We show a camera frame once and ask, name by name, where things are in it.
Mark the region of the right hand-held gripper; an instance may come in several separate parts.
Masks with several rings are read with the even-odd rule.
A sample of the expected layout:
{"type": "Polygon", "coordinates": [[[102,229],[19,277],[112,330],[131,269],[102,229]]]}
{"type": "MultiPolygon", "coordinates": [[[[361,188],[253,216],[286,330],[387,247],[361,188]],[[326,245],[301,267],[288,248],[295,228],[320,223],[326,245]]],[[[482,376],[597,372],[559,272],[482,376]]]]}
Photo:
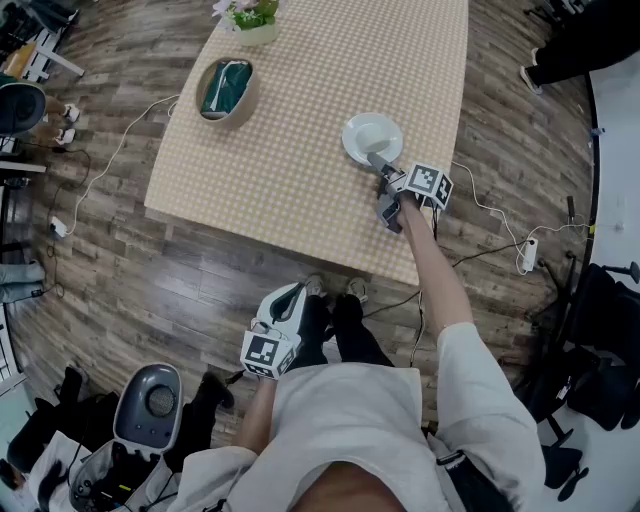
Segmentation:
{"type": "Polygon", "coordinates": [[[385,228],[396,234],[402,231],[397,216],[401,210],[398,195],[403,192],[413,194],[420,208],[429,209],[432,224],[437,225],[438,214],[446,209],[453,189],[453,182],[444,171],[415,163],[406,172],[376,152],[369,152],[367,160],[381,176],[376,215],[385,228]]]}

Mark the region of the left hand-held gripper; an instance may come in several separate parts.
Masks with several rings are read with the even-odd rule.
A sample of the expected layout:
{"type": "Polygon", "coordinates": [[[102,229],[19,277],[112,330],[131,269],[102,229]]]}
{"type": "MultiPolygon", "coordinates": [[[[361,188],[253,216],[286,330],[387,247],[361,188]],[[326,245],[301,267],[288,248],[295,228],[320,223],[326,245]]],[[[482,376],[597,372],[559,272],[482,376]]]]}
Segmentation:
{"type": "Polygon", "coordinates": [[[240,362],[248,373],[279,380],[286,372],[299,351],[301,337],[297,333],[306,297],[306,286],[296,282],[262,300],[256,323],[244,333],[240,353],[240,362]]]}

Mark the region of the white round plate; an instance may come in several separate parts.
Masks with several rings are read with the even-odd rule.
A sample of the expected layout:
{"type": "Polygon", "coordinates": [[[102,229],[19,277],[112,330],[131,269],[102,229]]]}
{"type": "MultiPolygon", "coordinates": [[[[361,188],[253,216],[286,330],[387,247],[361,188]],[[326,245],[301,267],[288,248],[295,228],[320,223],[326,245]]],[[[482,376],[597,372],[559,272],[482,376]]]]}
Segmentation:
{"type": "Polygon", "coordinates": [[[393,162],[401,155],[404,146],[399,126],[380,113],[361,113],[351,118],[343,127],[341,140],[346,153],[365,166],[370,165],[370,153],[393,162]]]}

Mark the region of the person's right forearm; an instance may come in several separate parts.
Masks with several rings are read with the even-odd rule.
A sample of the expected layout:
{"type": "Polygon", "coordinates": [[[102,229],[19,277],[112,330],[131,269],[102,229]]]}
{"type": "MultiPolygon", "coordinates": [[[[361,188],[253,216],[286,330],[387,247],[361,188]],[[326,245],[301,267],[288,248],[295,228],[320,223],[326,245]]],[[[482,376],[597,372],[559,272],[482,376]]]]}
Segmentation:
{"type": "Polygon", "coordinates": [[[464,287],[439,248],[433,230],[408,192],[399,196],[398,223],[413,254],[420,288],[427,298],[436,336],[444,329],[472,323],[470,302],[464,287]]]}

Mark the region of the person's left forearm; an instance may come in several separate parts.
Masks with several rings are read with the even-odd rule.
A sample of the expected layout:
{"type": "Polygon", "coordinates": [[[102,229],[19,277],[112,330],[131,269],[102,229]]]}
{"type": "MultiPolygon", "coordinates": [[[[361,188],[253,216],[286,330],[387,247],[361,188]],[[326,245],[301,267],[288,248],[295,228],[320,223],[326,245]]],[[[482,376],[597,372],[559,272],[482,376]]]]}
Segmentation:
{"type": "Polygon", "coordinates": [[[260,455],[270,442],[273,406],[278,382],[261,379],[234,437],[233,444],[260,455]]]}

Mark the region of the table with checkered cloth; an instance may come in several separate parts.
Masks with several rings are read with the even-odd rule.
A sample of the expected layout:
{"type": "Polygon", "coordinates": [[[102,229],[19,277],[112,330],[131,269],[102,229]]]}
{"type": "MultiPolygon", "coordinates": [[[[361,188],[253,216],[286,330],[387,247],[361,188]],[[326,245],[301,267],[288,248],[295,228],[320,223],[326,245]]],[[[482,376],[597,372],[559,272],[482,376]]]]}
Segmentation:
{"type": "Polygon", "coordinates": [[[144,204],[158,212],[407,284],[407,242],[374,209],[378,178],[351,159],[345,124],[400,128],[398,164],[448,170],[457,138],[468,0],[285,0],[275,41],[215,29],[180,94],[144,204]],[[240,127],[205,121],[198,83],[215,61],[249,61],[257,105],[240,127]]]}

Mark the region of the person's black trousers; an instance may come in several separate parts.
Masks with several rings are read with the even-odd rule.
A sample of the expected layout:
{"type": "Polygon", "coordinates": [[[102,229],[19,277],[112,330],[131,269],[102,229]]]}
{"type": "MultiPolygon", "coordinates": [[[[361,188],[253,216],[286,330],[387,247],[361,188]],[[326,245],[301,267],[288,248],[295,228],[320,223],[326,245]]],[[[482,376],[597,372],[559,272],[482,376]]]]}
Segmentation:
{"type": "Polygon", "coordinates": [[[393,367],[373,334],[364,326],[363,308],[356,296],[338,296],[330,312],[325,299],[314,295],[306,298],[299,329],[299,352],[287,371],[327,363],[323,345],[328,328],[332,329],[336,338],[343,363],[393,367]]]}

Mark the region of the person's grey shirt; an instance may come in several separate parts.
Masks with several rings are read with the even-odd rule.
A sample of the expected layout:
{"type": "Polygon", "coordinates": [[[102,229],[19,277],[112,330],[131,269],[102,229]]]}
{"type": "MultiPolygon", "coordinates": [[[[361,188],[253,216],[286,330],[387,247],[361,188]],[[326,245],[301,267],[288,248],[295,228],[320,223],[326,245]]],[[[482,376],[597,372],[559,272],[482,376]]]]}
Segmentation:
{"type": "Polygon", "coordinates": [[[435,436],[421,429],[415,369],[298,368],[277,384],[264,451],[228,446],[189,456],[168,512],[287,512],[335,462],[378,477],[407,512],[452,512],[454,489],[437,461],[458,451],[514,509],[528,511],[545,480],[535,421],[473,324],[444,329],[438,357],[435,436]]]}

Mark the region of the round tan container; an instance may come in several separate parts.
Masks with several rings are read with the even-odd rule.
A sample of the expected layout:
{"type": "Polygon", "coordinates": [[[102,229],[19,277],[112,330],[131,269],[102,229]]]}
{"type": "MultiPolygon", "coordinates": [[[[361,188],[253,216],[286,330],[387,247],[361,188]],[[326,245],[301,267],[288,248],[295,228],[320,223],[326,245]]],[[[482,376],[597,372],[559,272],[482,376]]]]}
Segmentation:
{"type": "Polygon", "coordinates": [[[259,89],[260,79],[258,76],[258,72],[255,70],[254,65],[250,61],[239,58],[223,57],[211,63],[201,74],[195,90],[195,110],[204,122],[216,128],[234,130],[242,126],[252,116],[258,104],[259,89]],[[232,112],[220,119],[208,119],[200,113],[200,108],[205,95],[206,83],[213,76],[214,66],[218,62],[226,60],[242,60],[249,62],[252,66],[252,75],[249,79],[244,95],[242,96],[236,107],[232,110],[232,112]]]}

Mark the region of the green packet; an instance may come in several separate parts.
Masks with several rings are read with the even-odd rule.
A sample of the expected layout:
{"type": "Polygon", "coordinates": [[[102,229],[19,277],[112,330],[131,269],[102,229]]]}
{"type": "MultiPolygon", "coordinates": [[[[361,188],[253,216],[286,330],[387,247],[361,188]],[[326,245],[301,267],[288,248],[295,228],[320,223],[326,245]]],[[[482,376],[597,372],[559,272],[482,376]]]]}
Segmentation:
{"type": "Polygon", "coordinates": [[[247,61],[218,62],[206,83],[200,113],[208,119],[220,119],[230,114],[244,95],[251,75],[252,66],[247,61]]]}

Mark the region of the white power strip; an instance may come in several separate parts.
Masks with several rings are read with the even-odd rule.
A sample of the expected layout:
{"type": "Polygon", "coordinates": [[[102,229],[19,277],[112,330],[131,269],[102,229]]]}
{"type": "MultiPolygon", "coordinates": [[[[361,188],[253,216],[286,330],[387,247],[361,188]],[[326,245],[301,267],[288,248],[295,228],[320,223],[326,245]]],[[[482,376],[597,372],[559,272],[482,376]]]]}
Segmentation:
{"type": "Polygon", "coordinates": [[[538,240],[528,238],[519,251],[516,259],[516,267],[521,275],[526,275],[534,270],[536,265],[538,240]]]}

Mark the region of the grey hard-shell backpack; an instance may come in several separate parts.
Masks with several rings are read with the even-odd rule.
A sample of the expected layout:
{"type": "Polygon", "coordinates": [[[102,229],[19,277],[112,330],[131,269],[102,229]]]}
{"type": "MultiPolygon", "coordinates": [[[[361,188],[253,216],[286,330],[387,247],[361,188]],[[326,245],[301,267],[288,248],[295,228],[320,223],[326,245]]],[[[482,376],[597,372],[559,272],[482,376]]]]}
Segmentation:
{"type": "Polygon", "coordinates": [[[0,86],[0,135],[29,131],[41,121],[45,109],[46,95],[40,87],[23,82],[0,86]]]}
{"type": "Polygon", "coordinates": [[[178,437],[183,387],[175,367],[137,370],[120,395],[113,438],[88,456],[71,479],[76,512],[160,512],[177,495],[165,454],[178,437]]]}

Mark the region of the white pot with flowers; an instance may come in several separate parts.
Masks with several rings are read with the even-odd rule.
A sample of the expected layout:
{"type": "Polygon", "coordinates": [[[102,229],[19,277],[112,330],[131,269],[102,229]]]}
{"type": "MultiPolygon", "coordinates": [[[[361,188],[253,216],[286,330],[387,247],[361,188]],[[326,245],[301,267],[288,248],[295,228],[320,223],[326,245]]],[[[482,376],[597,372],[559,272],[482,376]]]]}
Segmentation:
{"type": "Polygon", "coordinates": [[[268,44],[278,37],[279,0],[216,0],[214,18],[244,47],[268,44]]]}

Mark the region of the person's bare chest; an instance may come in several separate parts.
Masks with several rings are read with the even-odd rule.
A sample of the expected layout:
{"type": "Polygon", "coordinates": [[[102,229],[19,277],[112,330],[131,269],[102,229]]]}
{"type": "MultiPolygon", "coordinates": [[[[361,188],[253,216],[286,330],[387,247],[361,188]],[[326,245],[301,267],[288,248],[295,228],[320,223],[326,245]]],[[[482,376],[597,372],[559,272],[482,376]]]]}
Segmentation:
{"type": "Polygon", "coordinates": [[[290,512],[406,512],[376,476],[347,462],[332,463],[290,512]]]}

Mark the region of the black bag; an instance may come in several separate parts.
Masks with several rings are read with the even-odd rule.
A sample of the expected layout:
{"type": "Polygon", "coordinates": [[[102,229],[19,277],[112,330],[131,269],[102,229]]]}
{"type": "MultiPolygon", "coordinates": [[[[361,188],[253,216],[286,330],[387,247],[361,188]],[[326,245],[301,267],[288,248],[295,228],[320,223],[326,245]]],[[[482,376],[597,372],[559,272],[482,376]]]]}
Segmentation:
{"type": "Polygon", "coordinates": [[[6,460],[22,473],[29,473],[56,432],[95,451],[113,438],[113,422],[119,397],[116,393],[81,399],[84,373],[68,366],[59,386],[58,403],[35,399],[35,411],[9,443],[6,460]]]}

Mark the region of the black office chair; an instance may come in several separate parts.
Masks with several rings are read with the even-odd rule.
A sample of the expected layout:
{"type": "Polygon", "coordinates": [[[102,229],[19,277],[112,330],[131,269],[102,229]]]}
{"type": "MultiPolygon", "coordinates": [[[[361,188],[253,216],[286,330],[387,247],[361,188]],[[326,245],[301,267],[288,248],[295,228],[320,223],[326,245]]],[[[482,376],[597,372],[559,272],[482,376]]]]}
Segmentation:
{"type": "Polygon", "coordinates": [[[640,424],[640,264],[588,265],[565,301],[524,395],[537,422],[565,406],[602,429],[640,424]]]}
{"type": "Polygon", "coordinates": [[[589,468],[580,468],[583,456],[581,450],[564,446],[573,430],[565,432],[560,427],[553,430],[555,442],[542,446],[546,469],[545,486],[558,490],[557,500],[564,502],[573,495],[577,484],[589,474],[589,468]]]}

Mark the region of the white rack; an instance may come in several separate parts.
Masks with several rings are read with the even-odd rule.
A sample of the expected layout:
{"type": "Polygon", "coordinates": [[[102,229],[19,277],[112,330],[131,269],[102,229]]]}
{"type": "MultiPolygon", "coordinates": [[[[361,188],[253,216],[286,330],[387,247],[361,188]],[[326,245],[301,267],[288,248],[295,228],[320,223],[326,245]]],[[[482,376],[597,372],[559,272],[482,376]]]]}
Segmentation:
{"type": "Polygon", "coordinates": [[[0,397],[23,383],[26,375],[19,369],[11,344],[6,308],[0,303],[0,397]]]}

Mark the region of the white table legs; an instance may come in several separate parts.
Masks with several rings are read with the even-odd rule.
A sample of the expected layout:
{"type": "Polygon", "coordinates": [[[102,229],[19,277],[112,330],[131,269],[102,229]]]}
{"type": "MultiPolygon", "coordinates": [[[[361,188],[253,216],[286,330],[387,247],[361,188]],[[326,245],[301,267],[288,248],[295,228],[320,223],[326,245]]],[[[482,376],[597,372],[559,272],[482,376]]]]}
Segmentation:
{"type": "Polygon", "coordinates": [[[61,34],[33,29],[26,23],[0,28],[0,71],[17,79],[41,83],[50,78],[48,68],[57,64],[83,77],[85,70],[56,52],[61,34]]]}

